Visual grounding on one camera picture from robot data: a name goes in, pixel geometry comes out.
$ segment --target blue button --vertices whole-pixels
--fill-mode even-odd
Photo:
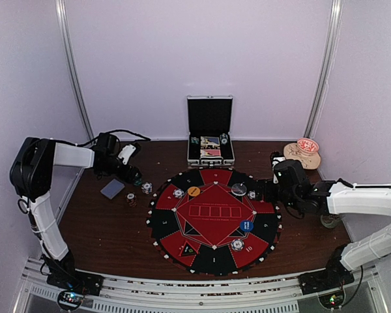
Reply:
[[[243,231],[252,231],[253,230],[253,223],[250,220],[243,220],[240,223],[240,228]]]

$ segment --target wooden table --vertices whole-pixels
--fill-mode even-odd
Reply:
[[[282,151],[284,142],[234,142],[235,169],[254,178],[270,178],[269,155]],[[144,142],[142,150],[130,163],[143,173],[156,190],[168,178],[188,169],[186,142]],[[320,180],[317,171],[308,171],[312,182]],[[109,275],[139,278],[206,280],[223,279],[192,275],[164,260],[152,245],[146,227],[151,196],[140,188],[126,186],[113,200],[100,190],[114,177],[97,180],[92,170],[85,170],[60,223],[61,233],[72,250],[78,269]],[[138,206],[127,206],[124,195],[135,192]],[[319,216],[307,215],[297,220],[282,211],[283,231],[274,252],[249,271],[224,277],[246,278],[273,276],[324,267],[332,251],[349,242],[343,224],[334,230],[324,228]]]

